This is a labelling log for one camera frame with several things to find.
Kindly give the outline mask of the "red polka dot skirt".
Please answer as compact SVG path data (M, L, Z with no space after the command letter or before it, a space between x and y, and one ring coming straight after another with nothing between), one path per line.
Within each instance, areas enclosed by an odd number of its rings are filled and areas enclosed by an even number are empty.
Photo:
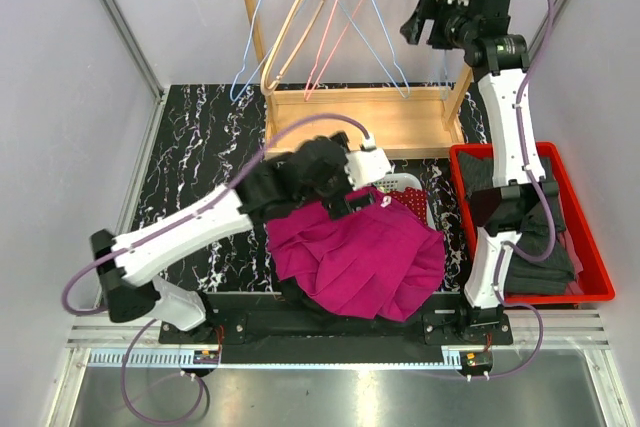
M428 202L426 192L421 189L406 187L404 190L393 190L390 196L407 207L425 225L428 224Z

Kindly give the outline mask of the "black skirt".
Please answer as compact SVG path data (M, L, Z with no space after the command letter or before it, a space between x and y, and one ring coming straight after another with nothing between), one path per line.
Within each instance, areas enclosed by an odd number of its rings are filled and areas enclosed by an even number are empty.
M338 323L353 322L355 324L362 323L372 326L389 326L389 327L405 327L406 322L392 321L381 316L375 316L373 319L366 319L352 315L341 315L329 312L320 306L316 301L312 300L297 284L294 279L288 279L280 282L281 297L296 309L307 313L315 322L329 326Z

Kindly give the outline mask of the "light blue wire hanger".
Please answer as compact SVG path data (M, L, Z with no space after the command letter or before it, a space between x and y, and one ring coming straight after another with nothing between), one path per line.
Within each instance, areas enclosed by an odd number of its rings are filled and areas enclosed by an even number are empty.
M249 32L244 43L242 60L229 89L229 100L238 104L242 97L259 84L259 76L271 48L265 47L260 13L264 0L244 0Z

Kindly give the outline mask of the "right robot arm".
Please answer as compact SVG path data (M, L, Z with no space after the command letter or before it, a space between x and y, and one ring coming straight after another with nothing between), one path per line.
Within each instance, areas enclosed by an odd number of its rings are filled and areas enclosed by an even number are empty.
M504 327L504 288L513 254L530 262L550 256L556 240L540 254L517 246L526 216L542 206L553 219L548 196L557 194L546 176L534 139L526 98L531 63L526 40L509 33L511 0L419 0L400 32L419 42L426 21L427 43L436 50L461 49L472 69L490 124L493 177L489 189L471 197L477 227L476 253L454 320L448 322L466 343L484 342Z

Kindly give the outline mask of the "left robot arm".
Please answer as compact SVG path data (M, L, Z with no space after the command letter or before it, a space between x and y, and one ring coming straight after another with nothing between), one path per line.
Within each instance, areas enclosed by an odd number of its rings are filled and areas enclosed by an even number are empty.
M222 184L203 199L145 228L91 237L96 271L109 318L126 323L153 317L196 343L215 333L216 319L203 296L161 277L188 255L217 242L288 217L317 202L338 220L372 204L366 187L392 171L385 152L367 141L351 151L339 132L304 142L297 150L259 160L236 183Z

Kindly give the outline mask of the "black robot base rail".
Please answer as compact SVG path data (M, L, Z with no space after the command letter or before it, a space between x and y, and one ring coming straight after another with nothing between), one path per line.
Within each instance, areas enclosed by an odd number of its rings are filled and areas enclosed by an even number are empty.
M161 345L203 347L222 342L226 365L452 364L455 347L479 349L513 343L508 318L465 327L456 316L460 295L437 293L408 321L365 320L315 312L271 294L219 293L207 299L213 329L192 334L161 323Z

